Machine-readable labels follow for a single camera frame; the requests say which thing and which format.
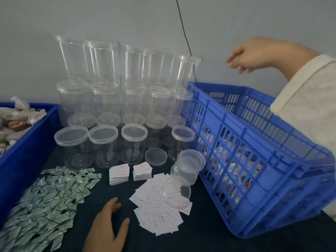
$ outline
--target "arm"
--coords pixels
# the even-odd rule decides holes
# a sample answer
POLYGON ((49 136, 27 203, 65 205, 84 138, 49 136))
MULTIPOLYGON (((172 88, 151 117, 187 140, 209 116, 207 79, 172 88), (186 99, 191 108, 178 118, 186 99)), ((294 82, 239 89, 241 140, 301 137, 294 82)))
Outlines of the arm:
POLYGON ((254 38, 226 60, 231 68, 251 73, 278 68, 290 80, 271 111, 309 139, 336 155, 336 60, 299 44, 254 38))

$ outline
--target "black cable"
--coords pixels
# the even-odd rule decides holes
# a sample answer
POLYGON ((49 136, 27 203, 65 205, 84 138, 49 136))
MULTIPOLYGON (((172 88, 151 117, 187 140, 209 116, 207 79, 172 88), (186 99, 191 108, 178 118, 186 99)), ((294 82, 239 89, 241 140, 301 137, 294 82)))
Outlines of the black cable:
MULTIPOLYGON (((187 36, 186 36, 186 32, 185 32, 185 30, 184 30, 184 25, 183 25, 183 21, 182 21, 182 16, 181 16, 181 11, 180 11, 180 6, 179 6, 179 1, 178 1, 178 0, 176 0, 176 4, 177 4, 177 8, 178 8, 178 13, 179 13, 179 15, 180 15, 180 20, 181 20, 181 25, 182 25, 182 29, 183 29, 183 34, 184 34, 184 37, 185 37, 185 41, 187 42, 190 56, 192 56, 192 54, 191 54, 191 50, 190 50, 190 46, 189 46, 189 42, 188 42, 188 39, 187 39, 187 36)), ((195 73, 195 66, 194 66, 194 65, 192 65, 192 69, 193 69, 193 71, 194 71, 194 77, 195 77, 195 80, 196 80, 196 82, 198 82, 197 79, 196 79, 196 73, 195 73)))

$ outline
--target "dark table surface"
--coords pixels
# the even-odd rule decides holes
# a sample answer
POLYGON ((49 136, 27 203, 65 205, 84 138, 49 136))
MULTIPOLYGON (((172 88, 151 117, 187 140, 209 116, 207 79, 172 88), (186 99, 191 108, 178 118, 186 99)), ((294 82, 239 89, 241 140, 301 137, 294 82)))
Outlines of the dark table surface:
MULTIPOLYGON (((153 167, 152 174, 170 173, 172 162, 153 167)), ((63 157, 56 147, 44 165, 44 169, 63 166, 63 157)), ((178 231, 155 234, 141 228, 134 213, 137 206, 129 198, 145 180, 133 181, 132 167, 129 181, 110 186, 108 170, 100 171, 101 180, 77 207, 73 228, 64 235, 58 251, 82 251, 95 216, 111 198, 118 197, 121 208, 112 215, 112 225, 118 232, 121 222, 129 217, 130 224, 123 251, 336 251, 336 222, 322 212, 317 217, 242 240, 226 228, 200 178, 191 186, 190 216, 181 213, 183 223, 178 231)))

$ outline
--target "blue plastic bin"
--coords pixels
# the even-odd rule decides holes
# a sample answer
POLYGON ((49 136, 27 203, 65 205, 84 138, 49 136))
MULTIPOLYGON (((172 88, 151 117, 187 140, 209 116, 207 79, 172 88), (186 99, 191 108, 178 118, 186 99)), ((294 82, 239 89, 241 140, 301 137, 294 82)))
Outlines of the blue plastic bin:
POLYGON ((229 230, 248 238, 318 215, 336 198, 335 159, 270 112, 248 87, 195 83, 187 125, 199 173, 229 230))
MULTIPOLYGON (((14 103, 0 102, 0 106, 14 108, 14 103)), ((30 106, 45 109, 47 115, 0 157, 0 229, 12 207, 40 173, 56 146, 54 134, 61 129, 59 105, 31 103, 30 106)))

